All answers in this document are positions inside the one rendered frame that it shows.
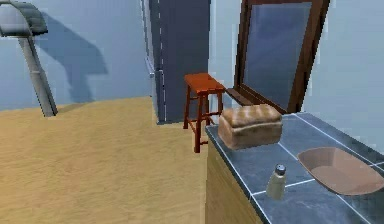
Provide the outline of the red wooden stool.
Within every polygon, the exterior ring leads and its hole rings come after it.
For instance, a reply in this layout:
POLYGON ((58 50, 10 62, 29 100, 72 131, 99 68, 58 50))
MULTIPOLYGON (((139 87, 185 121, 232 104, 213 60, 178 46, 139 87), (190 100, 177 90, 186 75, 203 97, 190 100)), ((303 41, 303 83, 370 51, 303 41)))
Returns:
POLYGON ((202 122, 207 125, 214 123, 213 115, 220 116, 223 111, 223 94, 226 88, 208 73, 187 74, 184 76, 186 83, 186 103, 184 110, 183 128, 191 127, 194 133, 194 152, 199 153, 202 145, 207 141, 201 140, 202 122), (217 96, 218 110, 209 110, 209 96, 217 96), (197 101, 197 117, 190 118, 190 104, 193 100, 197 101))

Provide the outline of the brown bread loaf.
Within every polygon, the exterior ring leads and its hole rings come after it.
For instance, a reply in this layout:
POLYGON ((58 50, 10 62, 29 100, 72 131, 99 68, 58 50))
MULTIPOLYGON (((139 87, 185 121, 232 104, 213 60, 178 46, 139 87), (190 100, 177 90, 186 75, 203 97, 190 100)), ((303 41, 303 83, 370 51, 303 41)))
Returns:
POLYGON ((282 134, 282 115, 268 104, 222 111, 218 135, 232 150, 274 144, 282 134))

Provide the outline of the dark grey fridge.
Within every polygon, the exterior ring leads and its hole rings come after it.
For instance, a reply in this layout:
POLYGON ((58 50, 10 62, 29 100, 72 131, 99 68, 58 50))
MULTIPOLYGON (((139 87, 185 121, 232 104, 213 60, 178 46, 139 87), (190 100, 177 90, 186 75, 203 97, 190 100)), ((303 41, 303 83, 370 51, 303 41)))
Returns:
POLYGON ((187 74, 208 70, 211 0, 141 0, 145 62, 158 124, 183 120, 187 74))

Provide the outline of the brown framed window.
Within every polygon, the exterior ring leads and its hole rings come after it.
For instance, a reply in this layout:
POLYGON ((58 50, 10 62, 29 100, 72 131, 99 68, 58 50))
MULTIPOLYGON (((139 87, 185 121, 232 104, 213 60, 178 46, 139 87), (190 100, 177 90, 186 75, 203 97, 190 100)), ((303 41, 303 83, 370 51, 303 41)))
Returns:
POLYGON ((234 86, 240 105, 302 108, 330 0, 242 0, 234 86))

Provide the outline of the beige pepper shaker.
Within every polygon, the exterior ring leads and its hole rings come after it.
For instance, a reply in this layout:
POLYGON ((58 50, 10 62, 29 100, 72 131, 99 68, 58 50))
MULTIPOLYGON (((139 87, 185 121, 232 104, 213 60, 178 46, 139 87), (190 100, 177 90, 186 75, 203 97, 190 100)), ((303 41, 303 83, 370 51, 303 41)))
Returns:
POLYGON ((268 181, 266 194, 274 199, 281 200, 285 191, 286 167, 283 164, 277 164, 268 181))

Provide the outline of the wooden counter with grey tiles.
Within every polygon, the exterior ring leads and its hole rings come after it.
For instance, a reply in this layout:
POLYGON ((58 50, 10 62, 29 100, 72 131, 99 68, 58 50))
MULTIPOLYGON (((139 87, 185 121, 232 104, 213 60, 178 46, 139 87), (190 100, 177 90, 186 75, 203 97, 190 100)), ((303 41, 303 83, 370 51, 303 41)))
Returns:
POLYGON ((309 113, 285 115, 278 143, 244 150, 228 149, 216 125, 208 126, 206 133, 262 224, 384 224, 384 188, 360 196, 337 195, 299 163, 298 153, 331 146, 352 154, 384 177, 384 155, 321 119, 309 113), (266 194, 277 164, 286 167, 281 200, 266 194))

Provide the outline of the brown shallow bowl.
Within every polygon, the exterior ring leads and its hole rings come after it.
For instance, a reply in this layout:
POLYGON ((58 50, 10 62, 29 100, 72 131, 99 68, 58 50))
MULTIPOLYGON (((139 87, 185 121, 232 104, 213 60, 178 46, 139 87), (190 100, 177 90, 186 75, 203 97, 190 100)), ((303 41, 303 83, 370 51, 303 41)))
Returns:
POLYGON ((311 148, 298 153, 297 158, 316 181, 336 194, 365 195, 384 188, 382 175, 339 148, 311 148))

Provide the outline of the grey floor lamp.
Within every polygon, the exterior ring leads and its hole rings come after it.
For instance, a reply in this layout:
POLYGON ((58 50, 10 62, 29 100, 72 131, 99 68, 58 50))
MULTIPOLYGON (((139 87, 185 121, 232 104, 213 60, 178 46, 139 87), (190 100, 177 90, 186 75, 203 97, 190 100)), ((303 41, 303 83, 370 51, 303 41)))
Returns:
POLYGON ((33 4, 0 0, 0 36, 18 39, 43 116, 51 117, 55 116, 58 110, 34 41, 35 36, 47 32, 43 15, 33 4))

